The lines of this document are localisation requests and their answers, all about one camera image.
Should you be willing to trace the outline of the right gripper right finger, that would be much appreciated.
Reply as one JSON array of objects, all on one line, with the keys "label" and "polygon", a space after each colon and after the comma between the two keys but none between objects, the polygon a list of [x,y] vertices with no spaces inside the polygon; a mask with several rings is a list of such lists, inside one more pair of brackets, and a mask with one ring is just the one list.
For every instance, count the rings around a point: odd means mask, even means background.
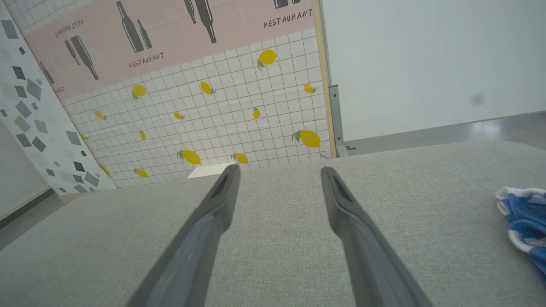
[{"label": "right gripper right finger", "polygon": [[430,307],[417,280],[382,235],[339,173],[321,172],[329,225],[343,243],[349,276],[359,307]]}]

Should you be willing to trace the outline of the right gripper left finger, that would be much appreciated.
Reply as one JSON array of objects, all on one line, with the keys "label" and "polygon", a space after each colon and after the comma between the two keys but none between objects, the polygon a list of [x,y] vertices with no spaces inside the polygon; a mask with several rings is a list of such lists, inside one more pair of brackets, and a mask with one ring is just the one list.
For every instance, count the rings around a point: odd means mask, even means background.
[{"label": "right gripper left finger", "polygon": [[221,236],[232,223],[241,170],[229,165],[129,299],[128,307],[202,307]]}]

